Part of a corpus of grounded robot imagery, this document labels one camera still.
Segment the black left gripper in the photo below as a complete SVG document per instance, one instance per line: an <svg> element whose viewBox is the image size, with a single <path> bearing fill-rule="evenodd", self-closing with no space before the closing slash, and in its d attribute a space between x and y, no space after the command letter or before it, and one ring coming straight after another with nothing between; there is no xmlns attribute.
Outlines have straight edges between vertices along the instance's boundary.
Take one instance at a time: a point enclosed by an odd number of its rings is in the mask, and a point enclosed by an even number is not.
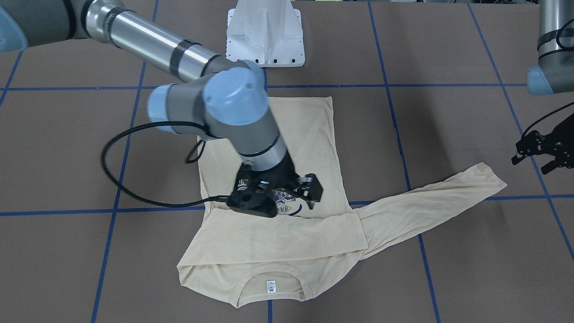
<svg viewBox="0 0 574 323"><path fill-rule="evenodd" d="M540 168L542 174L547 175L557 168L572 168L573 140L573 119L564 119L547 135L530 131L516 143L517 154L511 158L511 163L516 166L529 156L551 155L556 159Z"/></svg>

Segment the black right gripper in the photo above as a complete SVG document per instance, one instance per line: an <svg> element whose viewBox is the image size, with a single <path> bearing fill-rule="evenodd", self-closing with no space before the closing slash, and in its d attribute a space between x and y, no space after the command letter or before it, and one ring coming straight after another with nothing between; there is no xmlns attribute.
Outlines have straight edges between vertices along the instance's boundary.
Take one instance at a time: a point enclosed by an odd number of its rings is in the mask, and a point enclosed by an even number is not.
<svg viewBox="0 0 574 323"><path fill-rule="evenodd" d="M304 201L320 202L323 187L314 173L299 177L289 155L276 166L256 171L254 162L242 163L236 174L236 193L250 198L274 197L274 191L287 192Z"/></svg>

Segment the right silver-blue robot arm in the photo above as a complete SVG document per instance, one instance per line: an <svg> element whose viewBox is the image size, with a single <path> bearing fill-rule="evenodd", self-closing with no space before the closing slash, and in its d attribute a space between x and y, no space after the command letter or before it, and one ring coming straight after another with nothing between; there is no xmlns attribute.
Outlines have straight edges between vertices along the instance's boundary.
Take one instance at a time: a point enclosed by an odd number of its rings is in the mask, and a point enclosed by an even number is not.
<svg viewBox="0 0 574 323"><path fill-rule="evenodd" d="M245 179L225 196L207 201L243 207L271 202L274 192L287 192L310 204L323 188L315 174L297 174L287 145L271 112L264 74L253 61L230 61L201 43L170 31L121 0L3 0L1 51L92 39L126 51L178 80L159 86L149 97L150 123L113 137L100 157L106 176L128 196L152 205L161 202L138 196L111 172L106 158L117 141L139 131L158 128L197 135L201 144L225 139L240 158L235 180Z"/></svg>

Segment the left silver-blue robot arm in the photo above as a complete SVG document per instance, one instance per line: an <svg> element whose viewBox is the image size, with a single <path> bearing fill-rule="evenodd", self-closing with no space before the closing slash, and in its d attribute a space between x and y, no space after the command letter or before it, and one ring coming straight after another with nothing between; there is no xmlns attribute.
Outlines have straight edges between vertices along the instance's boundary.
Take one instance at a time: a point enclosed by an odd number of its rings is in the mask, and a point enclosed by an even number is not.
<svg viewBox="0 0 574 323"><path fill-rule="evenodd" d="M528 92L533 96L573 92L574 2L540 0L539 6L538 64L528 69ZM568 116L548 134L534 129L541 121L572 107L573 103L570 102L531 123L515 143L516 154L511 158L511 163L517 165L530 156L549 155L553 156L553 160L541 167L542 174L549 174L556 168L572 169L574 117Z"/></svg>

